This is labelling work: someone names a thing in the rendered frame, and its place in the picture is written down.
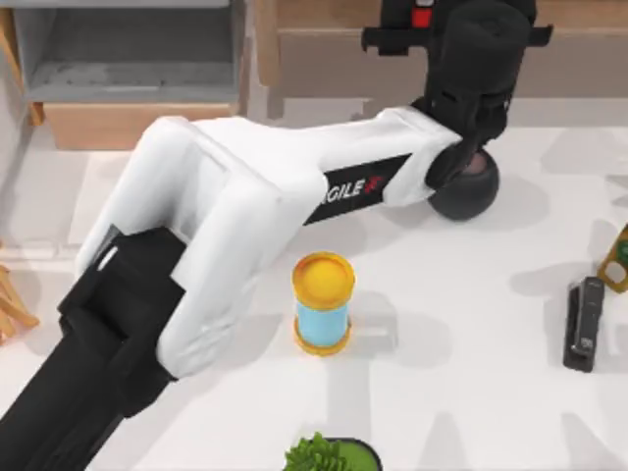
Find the wooden cupboard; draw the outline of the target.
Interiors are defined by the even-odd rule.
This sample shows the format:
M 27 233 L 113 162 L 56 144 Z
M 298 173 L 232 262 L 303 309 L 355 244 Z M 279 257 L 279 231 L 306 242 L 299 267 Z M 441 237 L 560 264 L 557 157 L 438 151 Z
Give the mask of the wooden cupboard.
M 381 0 L 250 0 L 268 114 L 289 99 L 361 99 L 371 115 L 423 89 L 427 57 L 363 52 L 361 29 L 379 21 Z M 628 126 L 628 0 L 538 0 L 545 48 L 528 50 L 509 113 L 520 127 Z

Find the black round pot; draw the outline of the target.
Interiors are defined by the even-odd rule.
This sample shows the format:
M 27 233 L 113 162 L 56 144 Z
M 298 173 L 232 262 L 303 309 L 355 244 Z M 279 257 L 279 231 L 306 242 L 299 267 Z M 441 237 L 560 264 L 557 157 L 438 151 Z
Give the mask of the black round pot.
M 428 202 L 441 216 L 455 222 L 484 213 L 496 200 L 499 170 L 493 156 L 478 150 L 468 167 L 450 184 L 434 193 Z

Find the yellow and green bottle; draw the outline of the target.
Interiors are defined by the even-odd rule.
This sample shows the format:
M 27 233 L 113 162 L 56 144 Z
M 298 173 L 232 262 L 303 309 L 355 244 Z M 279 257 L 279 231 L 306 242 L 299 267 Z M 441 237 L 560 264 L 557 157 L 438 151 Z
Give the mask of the yellow and green bottle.
M 598 277 L 617 293 L 628 291 L 628 223 L 598 267 Z

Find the yellow and blue can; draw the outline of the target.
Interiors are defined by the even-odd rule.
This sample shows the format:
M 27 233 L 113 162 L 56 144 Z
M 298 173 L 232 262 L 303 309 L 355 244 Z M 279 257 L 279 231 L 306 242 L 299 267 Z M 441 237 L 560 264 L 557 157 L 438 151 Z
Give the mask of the yellow and blue can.
M 342 351 L 350 338 L 348 302 L 355 285 L 349 262 L 334 252 L 312 252 L 294 266 L 291 284 L 296 301 L 293 330 L 298 345 L 317 356 Z

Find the green plant in black pot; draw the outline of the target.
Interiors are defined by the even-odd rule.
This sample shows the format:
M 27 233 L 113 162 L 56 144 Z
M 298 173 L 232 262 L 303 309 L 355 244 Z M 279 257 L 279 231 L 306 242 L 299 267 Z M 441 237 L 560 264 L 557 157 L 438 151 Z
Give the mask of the green plant in black pot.
M 384 471 L 384 466 L 377 451 L 366 442 L 316 432 L 286 451 L 282 471 Z

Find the black stapler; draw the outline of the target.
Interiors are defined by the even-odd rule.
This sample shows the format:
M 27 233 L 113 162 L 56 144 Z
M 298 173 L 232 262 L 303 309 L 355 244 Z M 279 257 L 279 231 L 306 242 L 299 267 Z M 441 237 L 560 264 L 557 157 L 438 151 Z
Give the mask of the black stapler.
M 583 373 L 594 369 L 604 290 L 603 281 L 593 276 L 569 290 L 562 357 L 568 369 Z

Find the small red object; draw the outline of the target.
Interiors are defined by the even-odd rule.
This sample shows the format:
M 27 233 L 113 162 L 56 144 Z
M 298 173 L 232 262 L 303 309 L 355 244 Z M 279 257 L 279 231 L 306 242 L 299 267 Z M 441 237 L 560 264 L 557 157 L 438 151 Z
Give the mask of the small red object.
M 431 24 L 435 0 L 413 0 L 411 23 L 414 28 L 428 28 Z

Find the wooden rack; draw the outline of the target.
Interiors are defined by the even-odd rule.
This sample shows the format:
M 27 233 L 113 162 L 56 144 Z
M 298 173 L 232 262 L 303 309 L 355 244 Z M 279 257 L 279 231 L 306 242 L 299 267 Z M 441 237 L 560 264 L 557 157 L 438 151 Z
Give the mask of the wooden rack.
M 12 285 L 9 269 L 0 264 L 0 345 L 13 338 L 19 329 L 32 329 L 39 324 Z

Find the pale wooden drawer front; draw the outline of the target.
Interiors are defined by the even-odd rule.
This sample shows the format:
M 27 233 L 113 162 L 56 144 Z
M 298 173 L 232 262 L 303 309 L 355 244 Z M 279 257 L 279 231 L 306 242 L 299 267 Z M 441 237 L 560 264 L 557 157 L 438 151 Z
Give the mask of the pale wooden drawer front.
M 43 105 L 56 146 L 62 150 L 130 150 L 163 116 L 189 120 L 238 114 L 233 103 L 51 103 Z

